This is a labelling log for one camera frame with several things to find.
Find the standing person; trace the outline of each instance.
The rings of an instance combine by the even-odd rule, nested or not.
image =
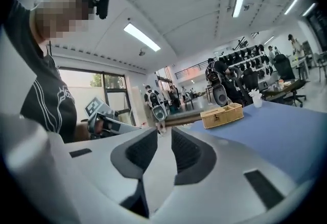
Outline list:
[[[292,34],[288,35],[288,40],[291,41],[292,43],[292,47],[293,47],[293,55],[295,55],[297,58],[304,58],[305,57],[305,51],[303,50],[303,45],[300,44],[300,42],[298,42],[298,40],[296,38],[293,37]],[[308,73],[305,67],[305,63],[302,62],[300,65],[300,72],[301,72],[301,77],[304,78],[308,78]]]
[[[177,92],[177,98],[178,98],[178,101],[179,101],[179,91],[178,91],[178,88],[176,88],[175,85],[173,85],[173,87],[176,89],[176,92]]]
[[[152,112],[153,105],[161,105],[161,103],[162,103],[161,100],[160,100],[159,92],[158,91],[153,91],[149,85],[145,86],[145,90],[146,90],[146,93],[144,94],[144,101],[145,101],[145,104],[149,105],[149,107],[150,107],[151,117],[154,120],[158,131],[161,132],[161,126],[162,126],[162,131],[163,131],[163,133],[165,133],[166,132],[166,123],[165,123],[165,121],[164,120],[158,121],[158,119],[155,117],[155,115]]]
[[[182,98],[183,98],[183,102],[185,103],[185,101],[186,101],[186,89],[185,89],[185,87],[182,87]]]
[[[275,47],[275,55],[280,54],[281,52],[277,49],[277,47]]]
[[[179,100],[178,100],[177,89],[173,86],[170,86],[170,90],[173,95],[173,99],[171,99],[171,100],[174,103],[174,105],[176,106],[176,108],[179,109],[180,104],[179,104]]]
[[[226,90],[227,97],[229,97],[232,102],[243,105],[242,94],[236,90],[234,83],[230,82],[226,78],[226,75],[231,74],[229,67],[221,61],[218,60],[215,61],[213,58],[208,59],[208,67],[214,69],[216,72],[221,74],[220,75],[222,80],[221,84],[224,86]],[[207,75],[208,75],[208,68],[205,70],[206,78]]]
[[[42,0],[28,10],[15,0],[4,23],[2,35],[36,75],[20,114],[60,134],[64,143],[89,140],[90,133],[87,122],[77,123],[74,98],[45,45],[64,32],[75,31],[76,22],[88,20],[94,7],[98,7],[95,0]],[[96,133],[102,126],[103,121],[97,122]]]
[[[269,49],[269,59],[270,59],[270,62],[271,62],[271,64],[274,65],[275,64],[275,54],[272,51],[272,46],[269,46],[268,49]]]

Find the desk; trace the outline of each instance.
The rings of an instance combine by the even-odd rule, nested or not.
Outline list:
[[[308,68],[306,57],[303,57],[303,58],[301,58],[299,60],[291,61],[291,68],[292,69],[293,68],[298,68],[301,63],[305,64],[305,69],[306,69],[306,72],[307,72],[307,76],[309,76],[309,68]]]
[[[280,89],[279,85],[278,85],[278,81],[276,81],[275,83],[270,85],[267,89],[265,89],[264,91],[261,91],[261,93],[263,95],[265,95],[266,97],[267,96],[275,96],[275,95],[278,95],[281,92],[289,93],[289,92],[295,90],[302,83],[299,79],[285,80],[285,82],[286,81],[290,81],[291,85],[284,86],[283,89]]]
[[[243,112],[240,120],[211,129],[197,121],[191,130],[247,145],[298,184],[317,176],[326,153],[326,113],[267,101]]]

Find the window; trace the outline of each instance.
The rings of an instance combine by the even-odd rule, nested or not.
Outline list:
[[[124,76],[115,74],[104,74],[104,85],[106,92],[106,103],[118,111],[120,122],[135,125],[133,112],[128,98]]]
[[[126,88],[125,78],[114,75],[104,75],[106,88]]]
[[[98,97],[118,111],[119,121],[135,125],[124,76],[72,69],[60,69],[59,73],[75,100],[78,122],[88,118],[84,109]]]
[[[62,69],[59,73],[74,98],[77,122],[88,118],[84,109],[94,97],[106,101],[101,74]]]
[[[161,84],[164,91],[170,91],[170,85],[168,82],[161,81]]]

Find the ceiling beam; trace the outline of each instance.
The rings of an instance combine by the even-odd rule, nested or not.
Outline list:
[[[140,74],[148,73],[147,70],[141,70],[141,69],[138,69],[133,66],[119,63],[118,61],[101,58],[101,57],[86,54],[83,52],[64,49],[62,47],[53,47],[52,48],[52,56],[53,57],[61,57],[61,58],[65,58],[65,59],[71,59],[72,61],[73,60],[81,60],[81,61],[89,62],[89,63],[95,64],[95,65],[100,64],[100,65],[105,65],[109,68],[116,68],[116,69],[125,70],[125,71],[133,71],[133,72],[137,72]]]

